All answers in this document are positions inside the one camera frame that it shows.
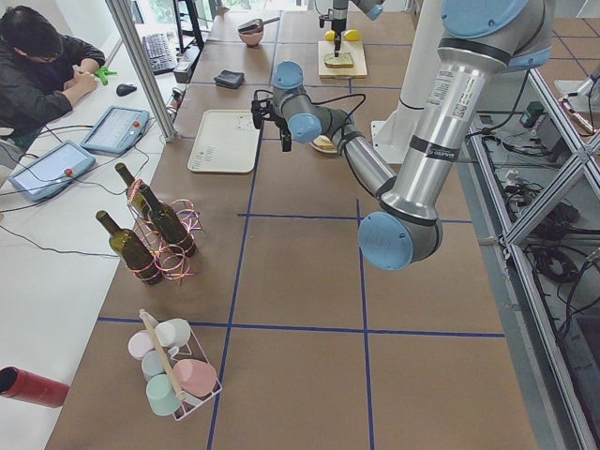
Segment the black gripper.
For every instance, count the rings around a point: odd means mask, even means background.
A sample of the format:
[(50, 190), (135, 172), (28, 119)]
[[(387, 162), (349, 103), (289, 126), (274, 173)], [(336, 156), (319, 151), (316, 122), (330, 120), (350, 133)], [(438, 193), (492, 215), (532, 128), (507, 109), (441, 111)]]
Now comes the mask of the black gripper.
[(267, 90), (254, 91), (251, 100), (251, 114), (256, 129), (262, 129), (264, 122), (274, 122), (280, 132), (282, 151), (290, 152), (292, 150), (292, 135), (287, 132), (285, 119), (275, 110), (272, 92)]
[(320, 27), (324, 27), (325, 22), (331, 23), (331, 29), (336, 34), (334, 36), (334, 57), (339, 57), (341, 49), (341, 36), (346, 30), (347, 10), (339, 8), (330, 8), (326, 13), (319, 15)]

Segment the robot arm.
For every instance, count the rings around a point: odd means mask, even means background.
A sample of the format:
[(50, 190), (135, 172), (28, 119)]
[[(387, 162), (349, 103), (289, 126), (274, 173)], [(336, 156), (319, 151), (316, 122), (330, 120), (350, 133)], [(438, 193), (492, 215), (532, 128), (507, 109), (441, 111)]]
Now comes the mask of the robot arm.
[(422, 11), (440, 26), (436, 50), (424, 51), (438, 67), (406, 155), (397, 172), (352, 124), (347, 112), (318, 105), (292, 61), (276, 66), (270, 97), (255, 97), (256, 128), (272, 121), (285, 151), (293, 142), (327, 137), (346, 158), (357, 181), (381, 207), (359, 225), (363, 256), (383, 270), (400, 270), (431, 256), (443, 240), (436, 201), (490, 80), (501, 72), (536, 68), (549, 58), (552, 1), (443, 1)]
[(320, 27), (324, 28), (326, 22), (331, 23), (334, 31), (334, 56), (340, 54), (343, 33), (347, 29), (347, 16), (349, 4), (354, 4), (372, 21), (383, 13), (383, 1), (378, 0), (333, 0), (332, 6), (325, 13), (319, 13)]

